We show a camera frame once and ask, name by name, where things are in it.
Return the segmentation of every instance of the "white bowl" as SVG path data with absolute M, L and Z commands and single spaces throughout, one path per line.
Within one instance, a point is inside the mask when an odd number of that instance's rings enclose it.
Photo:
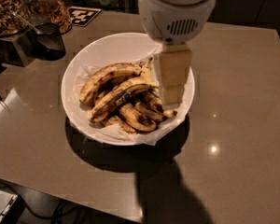
M 185 87 L 185 102 L 177 109 L 174 119 L 168 119 L 160 128 L 147 134 L 127 134 L 118 126 L 93 126 L 87 120 L 88 110 L 80 105 L 78 96 L 81 83 L 91 73 L 115 62 L 138 62 L 151 56 L 160 44 L 151 40 L 146 34 L 123 33 L 106 36 L 84 48 L 68 65 L 62 82 L 63 107 L 70 123 L 86 137 L 101 143 L 118 146 L 138 144 L 155 145 L 158 140 L 177 127 L 188 114 L 194 97 L 194 77 L 189 72 Z

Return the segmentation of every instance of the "floor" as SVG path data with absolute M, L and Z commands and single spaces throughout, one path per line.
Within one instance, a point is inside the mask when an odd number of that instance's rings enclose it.
M 15 224 L 134 224 L 128 220 L 0 180 L 0 190 L 10 188 L 20 194 L 30 207 L 30 211 L 29 207 L 25 207 Z

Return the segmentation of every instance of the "glass jar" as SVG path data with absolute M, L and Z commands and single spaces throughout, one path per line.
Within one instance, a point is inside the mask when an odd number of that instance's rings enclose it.
M 12 12 L 16 12 L 27 21 L 30 20 L 23 0 L 0 0 L 0 36 L 14 35 L 27 27 Z
M 29 12 L 50 18 L 51 22 L 59 25 L 61 34 L 72 27 L 69 12 L 63 0 L 24 0 Z

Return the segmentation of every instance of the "baked banana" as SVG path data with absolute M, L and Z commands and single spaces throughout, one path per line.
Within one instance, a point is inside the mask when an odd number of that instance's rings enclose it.
M 136 101 L 134 108 L 157 122 L 162 122 L 165 120 L 165 116 L 163 114 L 152 111 L 141 101 Z
M 136 110 L 131 103 L 119 107 L 119 115 L 127 124 L 140 132 L 152 132 L 157 128 L 154 120 Z
M 104 96 L 91 110 L 88 120 L 90 122 L 99 122 L 106 118 L 119 105 L 131 98 L 134 91 L 149 90 L 157 87 L 157 83 L 146 82 L 140 77 L 130 78 Z
M 139 93 L 138 96 L 150 109 L 160 114 L 164 112 L 160 97 L 153 91 L 144 91 Z
M 116 78 L 112 78 L 108 83 L 110 87 L 114 88 L 118 84 L 122 83 L 123 81 L 126 81 L 127 79 L 128 77 L 116 77 Z
M 151 75 L 151 63 L 152 63 L 152 57 L 150 57 L 145 64 L 141 66 L 141 74 L 140 77 L 142 77 L 144 80 L 148 82 L 152 82 L 152 75 Z
M 113 115 L 111 117 L 104 118 L 101 120 L 101 123 L 104 126 L 119 124 L 120 127 L 126 132 L 126 133 L 136 133 L 136 130 L 132 128 L 129 124 L 127 124 L 125 121 L 123 121 L 119 116 Z
M 153 91 L 144 91 L 139 93 L 138 96 L 150 109 L 163 114 L 167 118 L 172 118 L 177 115 L 177 110 L 175 109 L 164 110 L 161 98 Z
M 94 96 L 93 103 L 96 105 L 100 100 L 102 100 L 109 92 L 111 92 L 111 89 L 105 89 L 101 91 L 98 95 Z
M 93 103 L 93 97 L 107 81 L 116 77 L 138 77 L 141 74 L 141 67 L 135 63 L 113 63 L 95 74 L 84 84 L 80 91 L 79 100 L 82 104 Z

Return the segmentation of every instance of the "beige countertop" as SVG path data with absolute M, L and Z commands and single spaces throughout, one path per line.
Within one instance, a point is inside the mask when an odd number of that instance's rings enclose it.
M 207 23 L 189 42 L 189 118 L 156 148 L 103 146 L 66 124 L 67 65 L 90 42 L 123 32 L 143 33 L 139 17 L 104 11 L 63 35 L 59 61 L 6 65 L 0 178 L 139 222 L 280 224 L 276 31 Z

